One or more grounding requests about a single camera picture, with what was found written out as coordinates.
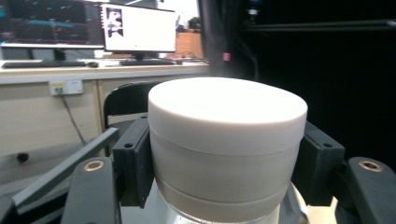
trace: keyboard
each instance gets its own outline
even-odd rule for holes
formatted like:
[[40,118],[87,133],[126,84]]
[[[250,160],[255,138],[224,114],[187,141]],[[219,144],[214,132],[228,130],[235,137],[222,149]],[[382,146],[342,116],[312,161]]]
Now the keyboard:
[[143,65],[171,65],[175,64],[171,60],[144,59],[144,60],[124,60],[120,61],[122,66],[143,66]]
[[48,68],[48,67],[86,67],[84,62],[73,61],[42,61],[42,62],[9,62],[3,68]]

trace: white desk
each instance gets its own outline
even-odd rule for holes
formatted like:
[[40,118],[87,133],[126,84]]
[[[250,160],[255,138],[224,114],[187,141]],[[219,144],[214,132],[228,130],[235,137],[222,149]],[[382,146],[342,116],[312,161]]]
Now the white desk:
[[65,99],[82,136],[89,141],[102,132],[103,102],[118,86],[202,76],[208,76],[205,63],[0,69],[0,156],[79,142],[61,98],[50,95],[49,81],[83,81],[84,92]]

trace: white plastic cylinder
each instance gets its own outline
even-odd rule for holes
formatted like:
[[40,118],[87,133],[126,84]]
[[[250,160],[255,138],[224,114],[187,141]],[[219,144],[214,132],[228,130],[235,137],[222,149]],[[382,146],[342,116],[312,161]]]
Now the white plastic cylinder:
[[164,82],[148,96],[156,181],[176,209],[246,222],[281,203],[307,106],[288,91],[225,77]]

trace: transparent base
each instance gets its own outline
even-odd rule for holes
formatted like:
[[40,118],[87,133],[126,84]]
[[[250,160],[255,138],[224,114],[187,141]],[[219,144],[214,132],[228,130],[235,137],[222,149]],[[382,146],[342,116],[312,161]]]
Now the transparent base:
[[213,222],[202,220],[198,217],[190,216],[175,208],[172,204],[168,203],[168,211],[166,224],[278,224],[279,221],[279,206],[272,214],[266,217],[259,217],[254,220],[246,222]]

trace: computer monitor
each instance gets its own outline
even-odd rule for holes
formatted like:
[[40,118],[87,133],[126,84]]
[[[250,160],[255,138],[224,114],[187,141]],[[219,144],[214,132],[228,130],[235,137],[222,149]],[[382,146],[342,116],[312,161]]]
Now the computer monitor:
[[106,51],[133,54],[137,60],[176,51],[175,11],[116,4],[101,8]]
[[71,0],[0,0],[0,47],[103,49],[100,4]]

